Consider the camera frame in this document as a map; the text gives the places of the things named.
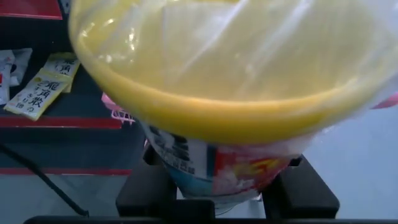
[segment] transparent plastic bag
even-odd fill
[[[392,93],[396,0],[75,0],[90,75],[185,197],[256,196],[313,137]]]

